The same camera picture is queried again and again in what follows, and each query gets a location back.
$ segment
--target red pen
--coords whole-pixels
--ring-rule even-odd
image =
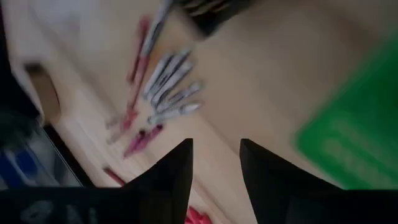
[[[116,142],[130,127],[132,122],[137,118],[138,112],[133,110],[128,110],[123,118],[119,119],[119,130],[113,133],[111,137],[106,141],[108,144]]]
[[[124,153],[124,158],[131,154],[143,150],[159,133],[163,130],[163,125],[159,124],[154,127],[149,134],[138,134],[130,143],[130,146]]]
[[[150,17],[148,15],[141,16],[137,28],[138,41],[137,41],[136,59],[132,65],[130,73],[127,75],[127,82],[129,84],[133,84],[134,79],[136,78],[138,64],[139,61],[141,60],[140,53],[142,50],[142,46],[144,45],[145,38],[148,34],[149,25],[150,25]]]
[[[123,158],[127,158],[129,155],[131,155],[135,150],[139,142],[141,142],[146,136],[145,130],[140,130],[136,137],[130,142],[129,147],[124,151]]]
[[[145,147],[148,145],[148,143],[150,143],[156,136],[158,136],[162,130],[163,130],[162,124],[158,124],[156,127],[154,127],[150,131],[150,133],[147,136],[145,136],[145,138],[138,143],[137,147],[135,148],[135,151],[141,151],[141,150],[145,149]]]
[[[210,217],[205,213],[199,213],[193,207],[189,206],[185,224],[212,224]]]
[[[149,56],[145,56],[139,59],[137,72],[134,80],[135,86],[132,86],[131,90],[132,99],[127,104],[127,109],[134,110],[134,108],[136,107],[137,99],[142,86],[142,82],[144,81],[144,76],[147,71],[148,64],[149,64]]]
[[[118,176],[110,167],[104,167],[102,170],[108,174],[114,181],[116,181],[120,186],[123,186],[126,184],[126,181],[124,181],[120,176]]]

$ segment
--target wooden desk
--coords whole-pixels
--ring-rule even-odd
[[[105,164],[133,179],[183,139],[193,138],[190,204],[209,213],[214,223],[256,222],[239,163],[241,138],[331,181],[295,151],[295,132],[370,46],[385,38],[366,21],[358,22],[352,8],[327,0],[258,1],[201,42],[174,12],[154,49],[149,73],[165,51],[194,45],[195,68],[179,87],[204,79],[206,88],[195,98],[205,106],[168,122],[145,152],[124,161],[131,136],[146,125],[149,105],[139,102],[137,125],[112,146],[106,144],[104,121],[125,109],[134,29],[142,12],[155,13],[158,1],[73,0],[63,7],[40,1],[35,9],[29,0],[4,1],[11,58],[16,66],[39,58],[50,71],[62,107],[54,126],[93,182],[117,186],[102,172]],[[41,17],[34,10],[41,10]]]

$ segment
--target red marker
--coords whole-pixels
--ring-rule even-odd
[[[116,181],[120,186],[123,186],[126,184],[126,181],[124,181],[120,176],[118,176],[115,172],[110,167],[104,167],[102,170],[108,174],[114,181]]]
[[[209,216],[205,213],[199,213],[193,207],[189,206],[185,224],[212,224]]]
[[[145,147],[163,130],[163,125],[159,124],[154,127],[149,134],[138,133],[138,135],[131,141],[129,148],[124,153],[124,158],[131,154],[145,149]]]
[[[136,59],[132,65],[132,69],[131,69],[130,73],[127,75],[127,82],[129,84],[133,84],[134,79],[136,78],[138,65],[141,60],[140,53],[142,50],[142,46],[144,45],[145,38],[148,34],[149,26],[150,26],[149,16],[147,16],[147,15],[141,16],[139,23],[138,23],[138,28],[137,28],[138,41],[137,41]]]
[[[118,122],[120,128],[117,132],[113,133],[106,141],[108,144],[115,143],[130,127],[132,122],[137,118],[138,113],[133,110],[128,110],[126,115],[123,116]]]

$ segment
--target green mat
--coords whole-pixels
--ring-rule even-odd
[[[297,148],[345,189],[398,189],[398,38],[353,77]]]

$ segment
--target silver pen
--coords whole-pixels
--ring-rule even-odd
[[[181,115],[187,115],[195,110],[199,109],[202,106],[201,102],[192,102],[187,103],[186,105],[182,105],[179,108],[175,108],[172,110],[166,110],[163,113],[155,114],[148,117],[149,124],[161,124],[167,119],[175,118]]]
[[[184,62],[181,67],[166,81],[160,90],[154,95],[150,101],[151,105],[156,108],[162,100],[173,90],[173,88],[189,73],[193,68],[190,62]]]
[[[174,74],[178,67],[184,62],[184,60],[189,56],[191,52],[191,47],[183,48],[176,56],[174,56],[170,63],[167,65],[164,72],[160,75],[157,81],[154,83],[153,87],[149,90],[147,94],[147,100],[151,102],[155,94],[162,88],[162,86],[169,80],[169,78]]]
[[[152,22],[149,32],[145,38],[144,44],[142,45],[142,49],[140,52],[140,57],[148,57],[152,52],[154,45],[156,43],[157,38],[159,37],[160,32],[166,22],[166,17],[171,11],[174,0],[164,0],[160,5],[159,11]]]
[[[189,96],[193,95],[194,93],[200,91],[203,88],[204,84],[202,80],[197,80],[191,83],[188,87],[183,90],[180,90],[178,93],[171,96],[167,101],[161,103],[157,108],[156,111],[161,113],[167,109],[170,109],[183,99],[188,98]]]
[[[171,53],[166,53],[157,63],[154,72],[150,76],[148,82],[146,83],[144,90],[142,91],[143,99],[147,99],[150,89],[154,86],[155,82],[159,79],[163,71],[165,70],[170,59],[173,57]]]

